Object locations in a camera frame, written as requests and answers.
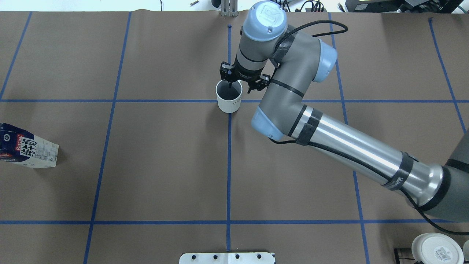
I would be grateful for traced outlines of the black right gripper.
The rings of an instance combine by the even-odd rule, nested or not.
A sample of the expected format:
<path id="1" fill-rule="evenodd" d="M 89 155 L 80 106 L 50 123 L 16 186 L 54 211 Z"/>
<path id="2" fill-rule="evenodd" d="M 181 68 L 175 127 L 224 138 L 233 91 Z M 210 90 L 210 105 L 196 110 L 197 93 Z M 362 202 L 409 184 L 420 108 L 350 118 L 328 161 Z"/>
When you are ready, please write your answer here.
<path id="1" fill-rule="evenodd" d="M 227 62 L 221 62 L 219 69 L 221 80 L 228 81 L 228 90 L 231 91 L 233 82 L 245 81 L 248 84 L 248 93 L 253 90 L 262 91 L 271 82 L 271 76 L 262 74 L 262 70 L 247 70 L 238 62 L 230 65 Z"/>

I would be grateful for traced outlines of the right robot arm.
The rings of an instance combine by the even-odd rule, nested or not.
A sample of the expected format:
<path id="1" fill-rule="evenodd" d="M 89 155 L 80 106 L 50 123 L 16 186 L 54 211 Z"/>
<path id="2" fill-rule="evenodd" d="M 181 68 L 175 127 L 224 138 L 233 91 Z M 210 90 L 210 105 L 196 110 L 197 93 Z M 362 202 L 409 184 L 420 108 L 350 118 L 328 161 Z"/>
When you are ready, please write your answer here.
<path id="1" fill-rule="evenodd" d="M 234 63 L 221 63 L 221 80 L 245 81 L 249 91 L 266 89 L 251 125 L 273 143 L 319 149 L 406 197 L 439 231 L 467 236 L 468 232 L 450 231 L 430 217 L 455 222 L 469 219 L 468 132 L 445 164 L 425 164 L 303 103 L 310 84 L 324 81 L 338 60 L 337 50 L 321 36 L 347 30 L 347 25 L 329 19 L 295 28 L 288 24 L 281 5 L 259 1 L 249 9 L 241 27 Z"/>

